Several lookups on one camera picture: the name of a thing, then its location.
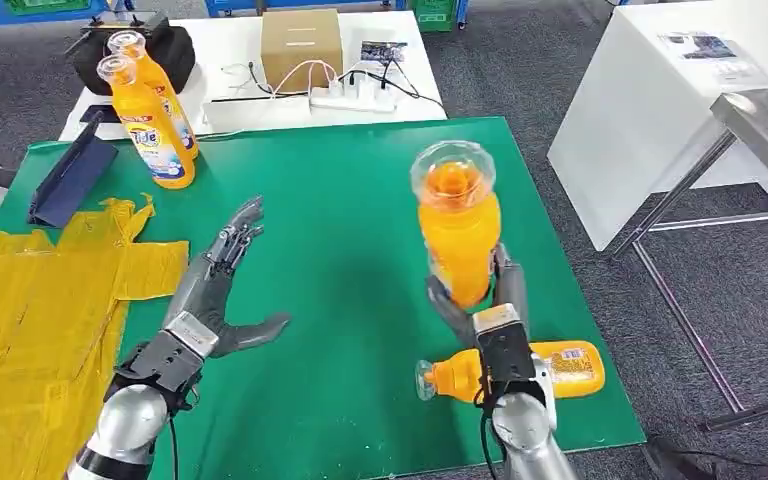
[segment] orange bottle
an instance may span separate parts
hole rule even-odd
[[[178,101],[178,95],[169,81],[169,76],[163,67],[155,62],[146,51],[145,37],[133,30],[116,32],[107,39],[107,48],[113,53],[119,53],[130,57],[137,64],[137,81],[145,83],[160,97],[160,103],[181,138],[181,143],[187,149],[189,155],[195,159],[198,155],[198,142],[193,134],[193,128],[187,120],[187,115]]]
[[[110,84],[113,108],[154,182],[171,189],[192,183],[193,156],[178,138],[160,99],[137,81],[136,63],[124,55],[110,55],[101,59],[96,71]]]
[[[582,397],[605,386],[605,366],[599,350],[592,343],[564,340],[529,345],[546,362],[556,398]],[[432,364],[420,360],[416,374],[417,393],[421,399],[446,395],[472,403],[481,388],[481,358],[477,349],[470,348],[442,362]]]
[[[461,308],[481,302],[490,285],[502,229],[495,181],[493,158],[472,142],[434,144],[411,167],[431,271]]]

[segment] gray carpet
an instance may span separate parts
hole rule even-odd
[[[593,251],[545,158],[611,7],[602,0],[490,1],[473,3],[466,30],[424,36],[448,114],[507,118],[644,430],[677,447],[768,462],[768,419],[717,434],[696,429],[706,416],[724,413],[725,402],[637,258],[629,253],[614,263]],[[204,10],[190,1],[171,15]],[[18,165],[28,143],[59,134],[80,88],[58,56],[75,32],[69,24],[0,28],[3,164]],[[693,191],[673,216],[765,209],[768,197],[746,185]],[[659,233],[646,245],[744,403],[764,400],[768,223]],[[579,453],[572,462],[583,479],[655,478],[637,447]],[[766,478],[758,468],[722,464],[718,471],[726,479]],[[415,478],[489,475],[476,467]]]

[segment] yellow cloth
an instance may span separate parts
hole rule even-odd
[[[59,480],[95,426],[128,300],[171,295],[187,242],[133,243],[148,205],[108,199],[45,232],[0,232],[0,480]]]

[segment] green table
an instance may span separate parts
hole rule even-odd
[[[496,160],[502,239],[526,272],[533,340],[587,340],[605,362],[604,389],[558,401],[558,443],[586,450],[644,441],[504,119],[204,140],[196,180],[181,191],[155,186],[120,142],[82,208],[109,196],[139,203],[147,192],[157,216],[138,240],[189,240],[192,255],[242,201],[262,193],[266,233],[238,270],[228,320],[294,316],[275,343],[207,362],[201,403],[176,421],[183,480],[354,480],[483,462],[480,412],[450,398],[422,402],[414,387],[417,360],[460,349],[425,297],[427,256],[408,177],[416,154],[446,139],[478,142]],[[1,230],[30,230],[31,192],[65,148],[30,148],[0,209]],[[131,304],[120,355],[157,331],[167,303]],[[151,478],[171,478],[169,445],[167,432]]]

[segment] silver robotic arm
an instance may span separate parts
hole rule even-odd
[[[154,444],[201,379],[208,357],[222,357],[275,339],[288,315],[232,326],[225,304],[234,272],[252,239],[263,232],[261,197],[244,203],[211,247],[190,263],[169,303],[163,327],[120,365],[105,394],[98,424],[69,466],[69,480],[142,480],[148,477]]]
[[[501,243],[494,256],[494,276],[492,306],[473,315],[452,302],[436,277],[426,282],[435,310],[464,346],[480,353],[482,433],[484,420],[489,420],[503,448],[508,480],[576,480],[555,441],[555,396],[548,368],[528,345],[522,267]],[[482,444],[486,454],[486,437]]]

